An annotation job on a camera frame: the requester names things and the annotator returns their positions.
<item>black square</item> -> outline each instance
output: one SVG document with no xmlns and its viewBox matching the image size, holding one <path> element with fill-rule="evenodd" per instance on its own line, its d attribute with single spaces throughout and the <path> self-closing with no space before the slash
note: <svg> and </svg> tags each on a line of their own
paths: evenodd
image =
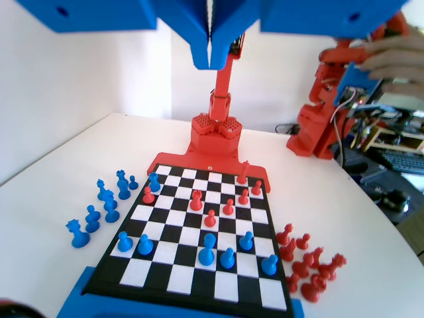
<svg viewBox="0 0 424 318">
<path fill-rule="evenodd" d="M 236 220 L 220 217 L 219 224 L 218 224 L 218 231 L 233 233 L 233 234 L 236 233 Z"/>
<path fill-rule="evenodd" d="M 162 191 L 160 192 L 160 195 L 175 197 L 175 194 L 177 193 L 177 189 L 178 187 L 174 187 L 172 185 L 164 185 L 162 188 Z"/>
<path fill-rule="evenodd" d="M 215 182 L 208 182 L 207 183 L 207 190 L 208 191 L 221 192 L 221 184 L 217 184 Z"/>
<path fill-rule="evenodd" d="M 168 218 L 168 214 L 170 214 L 170 210 L 154 207 L 148 220 L 157 223 L 165 223 Z"/>
<path fill-rule="evenodd" d="M 172 202 L 171 210 L 186 212 L 187 209 L 188 209 L 188 203 L 189 203 L 189 200 L 178 199 L 176 197 L 176 198 L 174 198 L 174 201 Z"/>
<path fill-rule="evenodd" d="M 271 230 L 269 224 L 253 223 L 253 236 L 264 237 L 265 239 L 271 239 Z"/>
<path fill-rule="evenodd" d="M 252 220 L 252 210 L 246 207 L 236 207 L 236 219 L 239 220 Z"/>
<path fill-rule="evenodd" d="M 180 241 L 181 231 L 182 231 L 182 227 L 165 224 L 160 240 L 164 240 L 166 242 L 178 243 Z"/>
<path fill-rule="evenodd" d="M 187 213 L 185 214 L 184 226 L 200 229 L 202 214 Z"/>
<path fill-rule="evenodd" d="M 208 180 L 209 179 L 209 171 L 198 170 L 196 172 L 196 179 L 199 179 L 199 180 Z"/>
<path fill-rule="evenodd" d="M 177 265 L 194 267 L 197 258 L 197 247 L 178 245 L 174 263 Z"/>
<path fill-rule="evenodd" d="M 172 265 L 152 263 L 148 271 L 145 288 L 152 288 L 154 290 L 166 290 L 170 281 Z"/>
<path fill-rule="evenodd" d="M 194 184 L 194 179 L 181 178 L 181 180 L 180 180 L 180 187 L 192 188 L 193 184 Z"/>
<path fill-rule="evenodd" d="M 215 273 L 209 270 L 194 269 L 191 295 L 194 297 L 213 298 L 215 295 Z"/>
<path fill-rule="evenodd" d="M 143 234 L 144 227 L 146 226 L 146 224 L 146 221 L 129 219 L 128 223 L 125 225 L 123 230 L 127 232 L 129 237 L 141 237 L 141 234 Z"/>
<path fill-rule="evenodd" d="M 237 276 L 238 302 L 261 304 L 258 278 Z"/>
</svg>

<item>white square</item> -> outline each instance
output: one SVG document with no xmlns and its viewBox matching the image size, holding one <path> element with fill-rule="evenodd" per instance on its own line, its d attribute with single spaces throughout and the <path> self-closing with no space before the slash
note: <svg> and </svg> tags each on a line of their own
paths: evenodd
<svg viewBox="0 0 424 318">
<path fill-rule="evenodd" d="M 283 287 L 279 280 L 259 278 L 259 288 L 263 307 L 287 310 Z"/>
<path fill-rule="evenodd" d="M 236 234 L 245 235 L 247 231 L 253 233 L 252 221 L 236 219 Z"/>
<path fill-rule="evenodd" d="M 168 166 L 159 166 L 158 169 L 156 170 L 157 174 L 162 174 L 164 176 L 167 176 L 168 174 L 170 174 L 171 172 L 171 167 Z"/>
<path fill-rule="evenodd" d="M 192 169 L 184 169 L 183 171 L 183 178 L 186 179 L 195 179 L 196 178 L 196 170 L 192 170 Z"/>
<path fill-rule="evenodd" d="M 237 250 L 237 237 L 236 234 L 218 232 L 218 250 L 227 250 L 228 247 L 231 247 L 234 251 Z"/>
<path fill-rule="evenodd" d="M 248 277 L 259 277 L 258 263 L 256 255 L 236 253 L 237 254 L 237 274 Z"/>
<path fill-rule="evenodd" d="M 137 205 L 134 210 L 134 213 L 131 215 L 131 219 L 140 220 L 140 221 L 148 221 L 150 214 L 152 214 L 153 207 L 149 207 L 148 205 Z"/>
<path fill-rule="evenodd" d="M 234 184 L 221 184 L 221 193 L 236 194 L 236 186 Z"/>
<path fill-rule="evenodd" d="M 168 197 L 167 195 L 159 195 L 154 207 L 170 210 L 172 206 L 172 202 L 174 202 L 174 197 Z"/>
<path fill-rule="evenodd" d="M 116 256 L 116 257 L 124 257 L 124 258 L 131 258 L 133 257 L 133 253 L 135 251 L 135 247 L 137 246 L 138 240 L 140 239 L 139 237 L 130 237 L 132 238 L 132 247 L 126 251 L 126 252 L 121 252 L 118 249 L 118 243 L 119 240 L 117 241 L 115 247 L 113 248 L 112 252 L 111 252 L 111 256 Z"/>
<path fill-rule="evenodd" d="M 217 272 L 215 274 L 215 295 L 216 299 L 238 302 L 239 285 L 237 275 L 233 273 Z"/>
<path fill-rule="evenodd" d="M 186 212 L 170 210 L 165 224 L 182 227 L 184 225 L 184 219 L 186 219 Z"/>
<path fill-rule="evenodd" d="M 207 180 L 200 180 L 200 179 L 194 180 L 193 189 L 194 190 L 206 191 L 207 190 Z"/>
<path fill-rule="evenodd" d="M 223 175 L 222 174 L 216 174 L 215 172 L 209 173 L 209 181 L 210 182 L 216 182 L 220 184 L 223 181 Z"/>
<path fill-rule="evenodd" d="M 241 197 L 241 195 L 236 195 L 236 207 L 246 207 L 247 209 L 250 209 L 250 198 L 249 196 L 247 197 L 247 204 L 241 204 L 239 202 L 239 197 Z"/>
<path fill-rule="evenodd" d="M 255 223 L 268 224 L 268 215 L 262 209 L 250 209 L 252 214 L 252 221 Z"/>
<path fill-rule="evenodd" d="M 206 224 L 205 224 L 205 219 L 207 218 L 207 216 L 208 216 L 207 214 L 203 214 L 201 216 L 201 226 L 200 226 L 200 229 L 201 230 L 206 230 L 206 231 L 218 232 L 218 229 L 219 229 L 219 217 L 215 216 L 216 223 L 215 223 L 214 226 L 207 227 Z"/>
<path fill-rule="evenodd" d="M 166 186 L 178 187 L 180 185 L 181 177 L 168 176 L 165 181 Z"/>
<path fill-rule="evenodd" d="M 220 204 L 221 192 L 206 191 L 205 202 Z"/>
<path fill-rule="evenodd" d="M 177 243 L 159 241 L 158 247 L 154 252 L 153 262 L 173 264 L 177 254 Z"/>
<path fill-rule="evenodd" d="M 191 293 L 191 283 L 193 281 L 194 268 L 182 265 L 173 265 L 170 281 L 168 282 L 168 292 Z"/>
<path fill-rule="evenodd" d="M 131 258 L 119 283 L 122 285 L 143 287 L 151 263 L 149 260 Z"/>
<path fill-rule="evenodd" d="M 205 265 L 202 265 L 202 264 L 199 262 L 199 252 L 200 252 L 202 249 L 203 249 L 203 247 L 201 247 L 201 246 L 198 246 L 198 247 L 197 247 L 196 263 L 194 264 L 194 267 L 195 267 L 195 268 L 200 268 L 200 269 L 202 269 L 202 270 L 210 270 L 210 271 L 212 271 L 212 272 L 216 271 L 216 270 L 217 270 L 217 250 L 215 250 L 214 248 L 212 248 L 212 253 L 213 253 L 213 255 L 214 255 L 213 262 L 212 262 L 212 264 L 211 264 L 211 265 L 209 265 L 209 266 L 205 266 Z"/>
<path fill-rule="evenodd" d="M 254 237 L 254 250 L 256 255 L 261 257 L 270 257 L 275 254 L 274 245 L 270 238 Z"/>
<path fill-rule="evenodd" d="M 190 187 L 178 187 L 175 197 L 178 199 L 190 200 L 191 198 L 191 188 Z"/>
<path fill-rule="evenodd" d="M 183 227 L 180 236 L 180 244 L 188 246 L 198 246 L 200 229 L 193 227 Z"/>
<path fill-rule="evenodd" d="M 160 240 L 165 224 L 157 222 L 147 222 L 143 234 L 147 234 L 150 240 Z"/>
</svg>

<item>captured chess piece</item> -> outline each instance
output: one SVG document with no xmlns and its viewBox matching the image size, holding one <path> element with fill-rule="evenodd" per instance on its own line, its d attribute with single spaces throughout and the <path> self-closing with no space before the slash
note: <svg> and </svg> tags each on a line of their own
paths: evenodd
<svg viewBox="0 0 424 318">
<path fill-rule="evenodd" d="M 284 228 L 284 232 L 277 233 L 277 242 L 281 245 L 289 244 L 290 238 L 289 234 L 293 231 L 293 225 L 291 223 L 287 224 Z"/>
</svg>

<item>white table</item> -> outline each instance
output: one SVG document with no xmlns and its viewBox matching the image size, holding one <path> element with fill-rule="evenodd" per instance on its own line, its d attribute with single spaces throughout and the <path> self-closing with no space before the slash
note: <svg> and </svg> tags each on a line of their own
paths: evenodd
<svg viewBox="0 0 424 318">
<path fill-rule="evenodd" d="M 116 184 L 116 171 L 124 169 L 142 185 L 155 155 L 183 154 L 189 136 L 189 123 L 110 115 L 0 188 L 0 297 L 55 317 L 124 219 L 112 225 L 102 220 L 86 247 L 71 247 L 66 223 L 83 220 L 89 204 L 103 210 L 97 179 Z M 292 223 L 294 237 L 310 233 L 310 250 L 325 247 L 322 261 L 337 252 L 347 258 L 319 303 L 302 300 L 305 316 L 422 317 L 424 268 L 401 235 L 334 160 L 297 157 L 287 139 L 245 130 L 239 153 L 240 160 L 268 171 L 277 232 Z M 119 211 L 126 213 L 135 197 L 121 202 Z M 284 268 L 292 274 L 289 264 Z"/>
</svg>

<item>finger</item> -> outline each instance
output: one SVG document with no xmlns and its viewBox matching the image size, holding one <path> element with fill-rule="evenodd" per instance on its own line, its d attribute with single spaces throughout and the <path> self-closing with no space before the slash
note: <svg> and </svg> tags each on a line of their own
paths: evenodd
<svg viewBox="0 0 424 318">
<path fill-rule="evenodd" d="M 372 71 L 386 66 L 424 67 L 424 52 L 388 50 L 367 59 L 361 69 Z"/>
<path fill-rule="evenodd" d="M 424 100 L 424 85 L 422 84 L 386 84 L 383 91 L 393 94 L 414 96 Z"/>
<path fill-rule="evenodd" d="M 424 69 L 405 66 L 389 66 L 378 68 L 368 76 L 370 80 L 382 80 L 384 78 L 406 78 L 417 83 L 424 84 Z"/>
</svg>

